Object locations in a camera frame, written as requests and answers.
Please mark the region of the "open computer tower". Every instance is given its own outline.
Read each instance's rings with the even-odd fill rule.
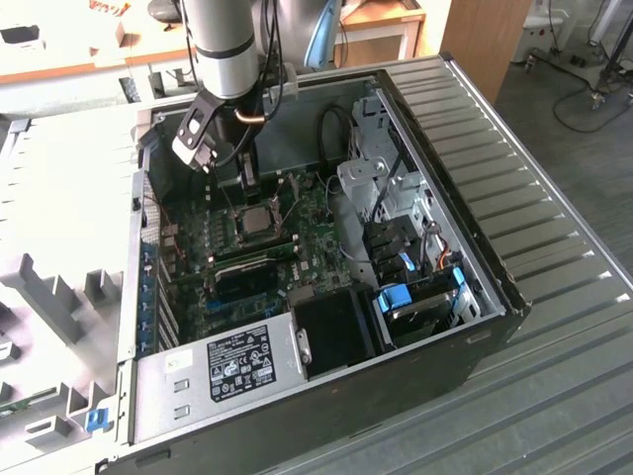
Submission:
[[[386,72],[300,80],[255,198],[173,154],[188,105],[138,142],[108,471],[275,466],[458,387],[526,317]]]

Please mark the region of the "motherboard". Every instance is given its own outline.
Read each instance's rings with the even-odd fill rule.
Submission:
[[[163,249],[181,344],[351,283],[315,172],[263,180],[259,203],[237,204],[229,191],[208,185],[199,199],[165,207]]]

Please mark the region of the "power supply label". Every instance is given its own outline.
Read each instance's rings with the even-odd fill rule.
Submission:
[[[208,344],[211,399],[220,403],[276,381],[264,325]]]

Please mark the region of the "ribbed metal surface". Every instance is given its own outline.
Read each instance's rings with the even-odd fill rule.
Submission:
[[[630,287],[457,68],[387,69],[534,307],[457,391],[272,473],[633,473]]]
[[[81,338],[66,346],[17,292],[0,285],[0,301],[15,315],[3,316],[1,341],[22,349],[17,361],[0,368],[0,380],[14,388],[11,402],[60,382],[84,396],[91,381],[109,395],[115,392],[120,308],[94,310],[81,290],[86,273],[101,268],[116,285],[122,282],[135,118],[129,109],[115,109],[33,120],[27,131],[10,134],[0,154],[0,259],[27,252],[41,278],[59,274],[77,291],[80,306],[72,317],[82,328]],[[2,420],[0,471],[56,451],[65,454],[58,473],[94,463],[94,449],[80,443],[89,434],[79,427],[38,449],[24,442],[25,425],[50,416],[67,420],[66,401]]]

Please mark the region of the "gray carpet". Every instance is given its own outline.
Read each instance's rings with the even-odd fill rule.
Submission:
[[[606,46],[617,38],[633,0],[625,0],[622,8],[623,14],[605,37]],[[587,27],[579,26],[573,40],[579,42],[586,36]],[[530,74],[521,66],[511,66],[496,108],[624,267],[633,272],[633,108],[594,134],[569,131],[555,120],[552,105],[582,87],[578,79],[545,63],[538,63]],[[610,95],[599,110],[592,111],[586,91],[565,101],[559,111],[577,128],[591,129],[625,108],[626,93],[621,90]]]

